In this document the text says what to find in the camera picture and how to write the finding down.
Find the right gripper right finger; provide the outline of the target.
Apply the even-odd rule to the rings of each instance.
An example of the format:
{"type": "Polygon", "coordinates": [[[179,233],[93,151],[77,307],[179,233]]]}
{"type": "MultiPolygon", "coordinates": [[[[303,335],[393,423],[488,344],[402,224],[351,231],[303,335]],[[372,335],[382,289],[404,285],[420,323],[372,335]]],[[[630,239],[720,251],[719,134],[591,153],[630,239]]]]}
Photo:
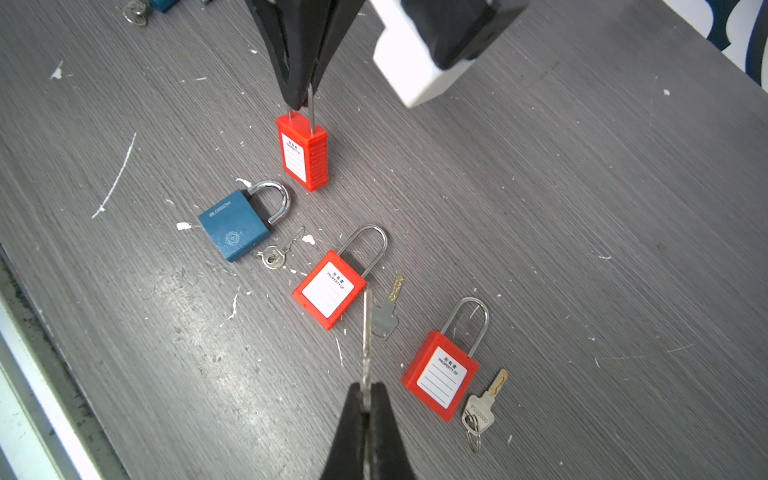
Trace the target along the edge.
{"type": "Polygon", "coordinates": [[[370,478],[380,480],[414,480],[386,386],[371,386],[369,411],[370,478]]]}

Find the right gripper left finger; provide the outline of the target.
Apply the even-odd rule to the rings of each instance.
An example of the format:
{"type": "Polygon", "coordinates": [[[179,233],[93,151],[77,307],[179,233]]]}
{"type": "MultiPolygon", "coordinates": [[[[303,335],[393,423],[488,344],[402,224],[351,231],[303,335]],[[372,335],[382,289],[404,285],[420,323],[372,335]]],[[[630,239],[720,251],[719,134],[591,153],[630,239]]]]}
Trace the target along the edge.
{"type": "Polygon", "coordinates": [[[347,392],[332,445],[320,475],[326,480],[364,478],[364,411],[359,383],[347,392]]]}

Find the red padlock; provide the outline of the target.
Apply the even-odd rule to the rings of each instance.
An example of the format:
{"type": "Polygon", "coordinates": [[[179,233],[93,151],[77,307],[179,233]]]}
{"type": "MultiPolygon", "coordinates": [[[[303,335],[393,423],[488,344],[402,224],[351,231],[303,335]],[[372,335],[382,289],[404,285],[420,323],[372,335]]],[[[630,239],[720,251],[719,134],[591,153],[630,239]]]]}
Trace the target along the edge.
{"type": "Polygon", "coordinates": [[[328,133],[315,122],[314,90],[309,84],[308,115],[296,110],[276,119],[285,171],[307,191],[314,192],[329,181],[328,133]]]}
{"type": "Polygon", "coordinates": [[[329,250],[319,264],[292,292],[292,297],[325,330],[331,330],[367,285],[366,276],[384,256],[388,235],[375,224],[361,226],[337,250],[329,250]],[[342,254],[364,231],[373,230],[382,239],[380,250],[362,273],[342,258],[342,254]]]}
{"type": "Polygon", "coordinates": [[[430,331],[414,360],[402,376],[401,382],[431,411],[445,422],[450,422],[460,400],[469,388],[479,364],[473,354],[481,343],[490,324],[486,304],[475,297],[462,298],[439,331],[430,331]],[[459,348],[447,336],[459,310],[467,303],[475,304],[483,314],[483,324],[468,352],[459,348]]]}

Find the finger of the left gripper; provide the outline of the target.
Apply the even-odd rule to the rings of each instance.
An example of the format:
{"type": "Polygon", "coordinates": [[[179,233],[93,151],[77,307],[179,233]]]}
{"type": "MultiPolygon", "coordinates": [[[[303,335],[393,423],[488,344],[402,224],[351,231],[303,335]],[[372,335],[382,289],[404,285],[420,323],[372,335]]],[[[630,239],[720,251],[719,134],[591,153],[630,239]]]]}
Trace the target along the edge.
{"type": "Polygon", "coordinates": [[[272,62],[284,103],[307,102],[318,50],[318,9],[312,1],[246,1],[272,62]]]}
{"type": "Polygon", "coordinates": [[[364,0],[331,0],[328,2],[328,14],[311,75],[313,94],[317,93],[323,74],[363,4],[364,0]]]}

